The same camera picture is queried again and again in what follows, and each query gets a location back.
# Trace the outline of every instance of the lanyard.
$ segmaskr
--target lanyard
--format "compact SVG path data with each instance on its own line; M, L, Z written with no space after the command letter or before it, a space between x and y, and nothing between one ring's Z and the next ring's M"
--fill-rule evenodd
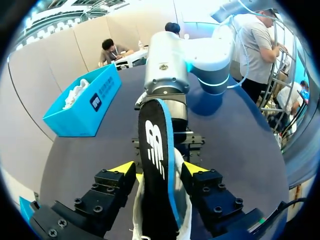
M118 55L117 47L116 47L116 46L114 46L114 48L115 48L115 53Z

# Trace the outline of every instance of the ceiling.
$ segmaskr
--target ceiling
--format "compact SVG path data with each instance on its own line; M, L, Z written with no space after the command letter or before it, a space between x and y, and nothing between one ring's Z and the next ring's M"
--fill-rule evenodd
M67 13L107 14L115 7L124 5L130 1L124 0L40 0L26 17L25 29L31 28L38 22L45 22L53 16Z
M80 23L104 16L135 1L139 0L39 0L25 17L12 49L28 44L28 38L37 40L39 33L49 31L48 27L55 29L51 29L52 34L60 30L59 24Z

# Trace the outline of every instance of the round table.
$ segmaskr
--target round table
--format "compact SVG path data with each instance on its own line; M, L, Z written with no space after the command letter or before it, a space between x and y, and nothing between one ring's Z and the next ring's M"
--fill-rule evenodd
M82 197L101 169L111 169L135 157L132 138L138 136L138 111L134 105L143 91L145 66L119 71L122 86L113 99L95 137L57 137L43 173L40 203L60 201L73 209L74 199ZM259 208L268 217L281 201L288 201L285 163L265 118L240 88L228 89L221 96L205 93L197 78L189 74L187 94L190 129L206 138L201 149L201 167L216 169L227 189L244 201L244 212ZM137 183L121 208L111 240L132 238L132 207ZM285 221L278 220L263 237L270 239ZM192 238L208 239L199 233L200 218L192 218Z

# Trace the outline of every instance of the cyan cardboard box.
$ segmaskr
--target cyan cardboard box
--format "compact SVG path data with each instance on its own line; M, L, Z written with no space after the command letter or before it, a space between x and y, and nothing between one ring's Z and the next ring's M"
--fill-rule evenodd
M90 85L63 110L69 91L79 86L81 79ZM121 84L114 64L88 72L61 93L42 119L59 137L94 137Z

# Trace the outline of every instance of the man sitting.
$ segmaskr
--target man sitting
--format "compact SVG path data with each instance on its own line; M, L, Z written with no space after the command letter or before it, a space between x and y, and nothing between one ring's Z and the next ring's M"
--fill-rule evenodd
M121 55L122 52L125 52L124 56L128 56L134 53L133 50L130 50L125 46L115 44L111 38L104 40L102 43L102 51L98 63L99 67L103 67L104 62L110 64L112 61L121 59L123 57Z
M278 101L278 108L285 110L284 114L278 124L277 131L282 132L288 124L289 116L296 115L298 108L303 104L303 99L300 96L300 92L302 90L309 91L309 85L306 81L301 81L300 84L297 82L293 83L293 89L289 98L290 87L285 86L277 95L276 99ZM277 122L281 116L282 112L278 112L277 114L273 114L268 116L268 123L271 128L275 128Z

